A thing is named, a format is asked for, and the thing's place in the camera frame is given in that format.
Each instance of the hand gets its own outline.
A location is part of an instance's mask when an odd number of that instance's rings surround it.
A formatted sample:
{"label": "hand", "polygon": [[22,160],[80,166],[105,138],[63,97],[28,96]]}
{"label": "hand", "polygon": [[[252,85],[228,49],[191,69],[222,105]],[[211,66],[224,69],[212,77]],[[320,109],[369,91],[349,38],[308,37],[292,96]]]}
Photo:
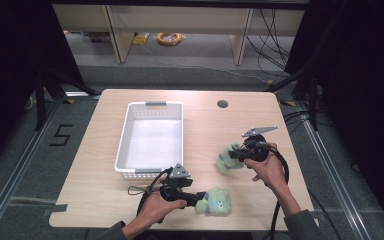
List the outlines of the hand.
{"label": "hand", "polygon": [[168,202],[161,197],[160,192],[153,192],[146,199],[136,218],[123,228],[123,233],[127,239],[133,239],[174,209],[186,207],[186,204],[185,200]]}
{"label": "hand", "polygon": [[[269,144],[272,148],[277,148],[275,143]],[[254,182],[261,179],[273,191],[287,186],[282,163],[274,153],[269,152],[267,159],[263,162],[245,159],[244,163],[247,167],[252,168],[257,173],[252,179]]]}
{"label": "hand", "polygon": [[[272,148],[277,149],[275,143],[269,143]],[[246,166],[254,169],[257,175],[252,179],[254,182],[262,180],[276,195],[285,216],[291,216],[301,211],[300,206],[285,180],[282,163],[269,152],[267,159],[263,162],[257,162],[252,159],[245,159]]]}

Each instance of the white plastic basket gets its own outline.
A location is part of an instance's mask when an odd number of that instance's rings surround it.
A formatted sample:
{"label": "white plastic basket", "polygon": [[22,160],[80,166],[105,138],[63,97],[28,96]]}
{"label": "white plastic basket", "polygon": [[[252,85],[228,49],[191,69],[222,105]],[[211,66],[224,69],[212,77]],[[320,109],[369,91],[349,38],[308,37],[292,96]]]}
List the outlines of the white plastic basket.
{"label": "white plastic basket", "polygon": [[182,103],[130,103],[115,170],[125,178],[148,179],[177,163],[183,165]]}

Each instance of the green toy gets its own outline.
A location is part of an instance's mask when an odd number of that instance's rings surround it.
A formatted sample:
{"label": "green toy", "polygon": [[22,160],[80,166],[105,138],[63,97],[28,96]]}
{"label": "green toy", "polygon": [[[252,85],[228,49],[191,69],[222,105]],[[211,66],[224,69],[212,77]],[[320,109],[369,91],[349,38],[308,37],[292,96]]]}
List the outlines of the green toy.
{"label": "green toy", "polygon": [[244,167],[243,162],[240,162],[237,158],[231,158],[229,155],[229,151],[239,149],[240,147],[241,145],[239,145],[239,143],[231,143],[224,149],[224,151],[220,155],[218,155],[216,159],[216,164],[221,174],[226,174],[230,169],[239,169]]}
{"label": "green toy", "polygon": [[195,205],[196,213],[207,216],[227,216],[232,212],[229,192],[220,188],[207,191],[204,198]]}

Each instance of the gray floor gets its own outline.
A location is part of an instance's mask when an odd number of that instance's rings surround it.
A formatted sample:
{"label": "gray floor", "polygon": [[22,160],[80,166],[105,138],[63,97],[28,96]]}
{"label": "gray floor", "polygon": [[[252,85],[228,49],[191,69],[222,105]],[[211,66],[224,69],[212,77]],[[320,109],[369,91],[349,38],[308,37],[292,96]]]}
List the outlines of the gray floor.
{"label": "gray floor", "polygon": [[[254,43],[258,41],[261,43],[258,37],[251,39]],[[116,63],[113,49],[108,42],[91,43],[87,37],[77,33],[68,34],[67,40],[85,82],[98,90],[108,87],[165,89],[190,87],[208,90],[261,91],[267,87],[267,81],[278,82],[282,79],[259,70],[258,55],[249,44],[245,50],[243,64],[235,66],[228,37],[222,35],[186,34],[177,46],[164,47],[156,43],[155,34],[152,34],[146,48],[132,46],[124,64]],[[280,45],[286,50],[290,49],[292,42],[293,38],[279,38]],[[277,53],[268,50],[267,54],[281,61]],[[285,75],[267,60],[260,59],[260,65],[265,71]],[[166,74],[165,69],[168,69],[170,74]],[[124,79],[123,76],[126,75],[131,78]],[[191,75],[199,80],[190,83],[193,79]],[[292,100],[290,93],[293,87],[294,84],[291,84],[279,90],[277,92],[279,101]],[[58,197],[96,103],[96,100],[76,100],[73,104],[59,106],[34,159],[0,220],[0,239],[93,239],[102,231],[102,229],[88,231],[52,228],[49,226],[47,214]],[[297,108],[281,106],[281,110],[283,114],[287,114],[297,111]],[[35,121],[35,109],[26,111],[0,155],[0,191],[33,135]],[[370,236],[372,239],[384,239],[382,209],[364,178],[350,168],[353,161],[332,127],[328,115],[318,114],[318,121],[319,134]],[[342,239],[359,239],[350,227],[304,125],[299,121],[293,123],[293,120],[287,122],[289,123],[291,140],[309,190],[322,203]],[[70,140],[65,147],[52,147],[51,143],[60,141],[54,138],[54,134],[61,124],[73,124],[72,127],[64,129],[64,134],[71,136]],[[326,215],[322,213],[317,203],[313,203],[319,216],[321,230],[329,239],[337,239]],[[263,234],[265,233],[254,232],[253,237],[261,239]],[[276,239],[288,239],[288,236],[279,233]]]}

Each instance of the floor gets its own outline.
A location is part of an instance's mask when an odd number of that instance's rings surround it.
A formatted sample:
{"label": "floor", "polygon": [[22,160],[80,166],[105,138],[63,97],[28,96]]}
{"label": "floor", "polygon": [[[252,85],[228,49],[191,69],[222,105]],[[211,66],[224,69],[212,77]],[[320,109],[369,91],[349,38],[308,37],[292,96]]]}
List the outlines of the floor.
{"label": "floor", "polygon": [[[111,71],[140,67],[155,68],[155,71],[159,71],[161,68],[204,69],[207,72],[226,74],[226,77],[234,75],[243,79],[258,79],[262,84],[282,78],[276,75],[287,75],[281,72],[284,60],[278,52],[265,48],[267,49],[265,52],[280,63],[277,65],[258,57],[259,55],[250,43],[252,42],[257,49],[260,49],[262,40],[258,36],[251,36],[250,42],[247,42],[241,66],[234,65],[228,36],[223,35],[185,34],[178,45],[166,47],[156,42],[156,34],[151,34],[145,46],[132,46],[127,61],[123,64],[115,61],[112,46],[105,39],[101,43],[92,43],[87,36],[83,36],[81,33],[69,33],[66,37],[82,74],[87,76],[85,81],[89,81],[92,85],[93,81],[109,80],[99,76],[97,72],[93,71],[94,68],[89,67],[111,67]],[[278,38],[278,45],[285,50],[282,50],[283,52],[289,51],[292,43],[293,38]],[[276,44],[271,40],[269,46],[277,49]],[[260,71],[268,74],[254,74]],[[279,91],[277,96],[280,102],[293,101],[290,96],[290,89],[293,87],[294,83],[285,90]],[[28,163],[26,171],[18,182],[19,185],[9,200],[8,207],[0,216],[0,239],[93,239],[102,231],[98,229],[55,229],[50,227],[47,222],[49,210],[55,203],[60,186],[65,180],[64,176],[71,166],[71,162],[64,161],[64,159],[74,158],[75,148],[80,144],[82,134],[88,124],[89,119],[80,116],[90,116],[96,101],[77,101],[73,105],[76,107],[73,108],[70,104],[62,104],[59,107],[55,112],[56,119],[59,120],[50,124],[48,132],[39,143],[41,145],[39,148],[42,145],[50,148],[49,145],[55,141],[53,134],[58,126],[61,123],[75,121],[76,124],[69,129],[72,133],[70,138],[72,145],[69,145],[68,148],[73,149],[48,150],[46,156],[41,151],[34,153],[35,159],[44,160]],[[285,105],[281,106],[281,109],[284,114],[287,114],[299,110],[300,107],[305,108],[305,103],[303,106],[300,104],[292,107]],[[333,159],[336,171],[334,173],[331,173],[329,166],[320,160],[323,157],[320,157],[320,152],[315,150],[314,139],[308,137],[312,133],[311,127],[306,125],[308,122],[300,120],[300,116],[297,116],[297,118],[289,120],[287,124],[290,127],[291,140],[296,147],[307,186],[325,209],[323,212],[320,205],[314,201],[320,228],[328,239],[338,239],[334,228],[328,221],[332,219],[334,225],[339,229],[342,239],[384,239],[382,209],[365,184],[363,177],[350,167],[352,159],[332,128],[328,115],[318,116],[320,129],[316,137],[323,139],[324,146],[327,146],[329,150],[327,162],[329,165],[329,159]],[[19,121],[19,127],[14,129],[13,136],[8,140],[0,155],[0,193],[7,184],[7,180],[11,178],[11,173],[17,167],[18,160],[23,157],[30,139],[34,137],[34,127],[32,127],[34,122],[35,108],[26,110],[26,114]],[[332,179],[335,180],[335,176],[339,176],[340,184],[350,196],[340,196],[338,187],[335,186],[335,182],[332,182]],[[358,216],[363,219],[364,227],[367,227],[367,235],[364,231],[361,233],[361,230],[354,229],[355,224],[352,223],[351,217],[347,215],[347,210],[343,207],[343,198],[345,198],[345,202],[347,199],[351,200],[351,206],[355,207]],[[252,233],[254,239],[261,239],[264,234],[263,232]],[[276,239],[289,238],[287,234],[279,233],[276,235]]]}

